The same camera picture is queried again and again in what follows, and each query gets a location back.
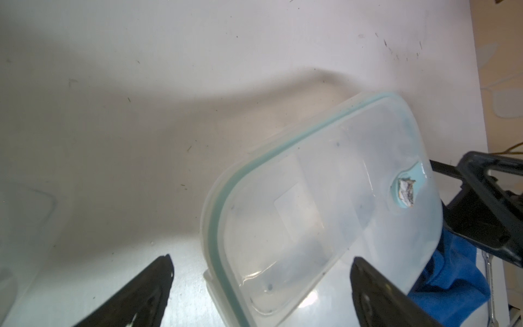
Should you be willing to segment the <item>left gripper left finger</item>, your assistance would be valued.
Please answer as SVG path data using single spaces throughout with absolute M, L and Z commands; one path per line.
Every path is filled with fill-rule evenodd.
M 160 326 L 168 305 L 174 265 L 159 256 L 77 326 Z

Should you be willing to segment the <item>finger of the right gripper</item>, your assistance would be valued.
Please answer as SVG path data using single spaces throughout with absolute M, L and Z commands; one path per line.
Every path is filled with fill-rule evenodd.
M 522 176 L 522 160 L 471 151 L 457 166 L 432 160 L 434 172 L 462 182 L 449 204 L 442 204 L 443 227 L 476 248 L 522 267 L 522 194 L 504 190 L 494 170 Z

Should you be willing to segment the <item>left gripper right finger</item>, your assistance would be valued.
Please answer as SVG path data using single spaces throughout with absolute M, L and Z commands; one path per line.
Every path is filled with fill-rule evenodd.
M 440 326 L 362 257 L 350 271 L 352 298 L 361 326 Z

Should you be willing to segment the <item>blue cleaning cloth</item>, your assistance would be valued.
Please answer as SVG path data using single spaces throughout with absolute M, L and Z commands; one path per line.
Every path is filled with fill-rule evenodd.
M 476 260 L 476 247 L 443 230 L 437 249 L 408 297 L 441 325 L 461 326 L 491 296 Z

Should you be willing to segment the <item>clear lunch box teal seal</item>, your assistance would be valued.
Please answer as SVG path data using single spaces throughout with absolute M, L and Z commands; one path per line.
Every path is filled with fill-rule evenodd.
M 204 278 L 226 326 L 357 326 L 354 259 L 409 292 L 442 228 L 407 102 L 361 93 L 217 180 L 202 211 Z

